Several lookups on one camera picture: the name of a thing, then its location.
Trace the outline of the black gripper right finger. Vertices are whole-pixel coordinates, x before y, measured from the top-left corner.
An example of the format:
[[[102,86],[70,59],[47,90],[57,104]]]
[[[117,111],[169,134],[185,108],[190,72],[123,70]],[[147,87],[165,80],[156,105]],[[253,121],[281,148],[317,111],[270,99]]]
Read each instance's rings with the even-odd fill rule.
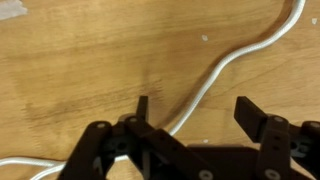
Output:
[[[256,176],[260,180],[308,180],[291,167],[294,160],[316,180],[320,177],[320,126],[317,121],[292,125],[262,111],[246,96],[236,100],[234,119],[253,143],[259,143]]]

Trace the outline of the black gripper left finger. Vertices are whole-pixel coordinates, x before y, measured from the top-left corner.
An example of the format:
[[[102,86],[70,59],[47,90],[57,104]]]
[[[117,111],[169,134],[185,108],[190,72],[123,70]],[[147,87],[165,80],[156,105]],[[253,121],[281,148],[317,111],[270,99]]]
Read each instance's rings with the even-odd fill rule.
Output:
[[[89,124],[58,180],[106,180],[119,156],[126,155],[144,180],[218,180],[217,169],[162,129],[148,123],[148,98],[112,125]]]

